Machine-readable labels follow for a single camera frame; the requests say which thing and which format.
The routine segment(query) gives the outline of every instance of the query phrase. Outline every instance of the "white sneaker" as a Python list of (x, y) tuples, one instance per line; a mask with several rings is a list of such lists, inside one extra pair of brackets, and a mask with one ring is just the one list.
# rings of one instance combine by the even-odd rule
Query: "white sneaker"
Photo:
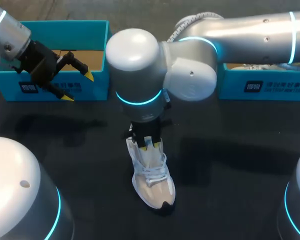
[(139, 148), (132, 138), (126, 140), (134, 174), (132, 185), (139, 197), (151, 208), (161, 209), (172, 206), (176, 198), (176, 188), (163, 153), (163, 143), (155, 147), (151, 137), (144, 138), (146, 149)]
[(256, 64), (244, 64), (243, 66), (237, 66), (232, 70), (268, 70), (269, 65), (256, 65)]

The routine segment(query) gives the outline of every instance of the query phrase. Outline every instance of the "shoe tongue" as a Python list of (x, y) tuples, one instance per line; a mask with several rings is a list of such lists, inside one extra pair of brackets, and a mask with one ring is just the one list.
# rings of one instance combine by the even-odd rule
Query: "shoe tongue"
[(141, 164), (146, 168), (162, 167), (160, 147), (154, 147), (150, 136), (144, 138), (146, 150), (140, 148)]

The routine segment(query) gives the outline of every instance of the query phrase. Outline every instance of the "blue cardboard box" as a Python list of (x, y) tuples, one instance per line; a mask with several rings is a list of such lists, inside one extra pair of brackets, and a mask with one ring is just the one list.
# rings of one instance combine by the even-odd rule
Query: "blue cardboard box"
[[(107, 100), (109, 72), (105, 49), (111, 37), (108, 21), (65, 20), (21, 23), (31, 30), (32, 40), (40, 41), (51, 50), (102, 51), (99, 54), (101, 59), (96, 59), (101, 61), (100, 69), (91, 70), (94, 82), (77, 70), (61, 70), (51, 83), (71, 93), (75, 101)], [(36, 91), (26, 91), (28, 93), (24, 93), (21, 87), (33, 88), (30, 74), (25, 71), (18, 74), (0, 65), (0, 91), (7, 101), (60, 101), (52, 93), (38, 86)]]
[(217, 91), (223, 100), (300, 101), (300, 71), (237, 70), (220, 64)]

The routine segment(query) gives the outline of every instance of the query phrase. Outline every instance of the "robotic arm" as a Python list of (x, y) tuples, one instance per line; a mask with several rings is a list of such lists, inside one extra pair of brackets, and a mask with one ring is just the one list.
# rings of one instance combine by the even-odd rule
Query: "robotic arm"
[(146, 136), (160, 141), (154, 129), (160, 128), (165, 89), (182, 100), (200, 101), (216, 87), (218, 63), (300, 62), (300, 12), (230, 19), (200, 13), (183, 18), (168, 42), (158, 42), (145, 30), (126, 29), (109, 40), (106, 58), (143, 147)]
[(51, 84), (66, 64), (72, 65), (91, 81), (94, 80), (88, 66), (77, 60), (72, 52), (60, 57), (39, 41), (31, 40), (31, 31), (1, 8), (0, 58), (8, 62), (19, 60), (20, 67), (10, 67), (17, 73), (23, 70), (30, 73), (33, 83), (53, 93), (58, 99), (74, 100), (71, 94)]

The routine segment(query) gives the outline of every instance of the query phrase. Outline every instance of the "cable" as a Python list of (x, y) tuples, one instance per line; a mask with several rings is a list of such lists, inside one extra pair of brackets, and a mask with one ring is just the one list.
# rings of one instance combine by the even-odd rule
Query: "cable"
[(184, 23), (182, 23), (175, 31), (174, 33), (169, 37), (167, 40), (168, 43), (173, 42), (187, 27), (189, 27), (191, 24), (195, 23), (196, 21), (205, 19), (205, 18), (215, 18), (215, 19), (223, 19), (222, 16), (214, 13), (214, 12), (201, 12), (197, 15), (191, 17), (190, 19), (186, 20)]

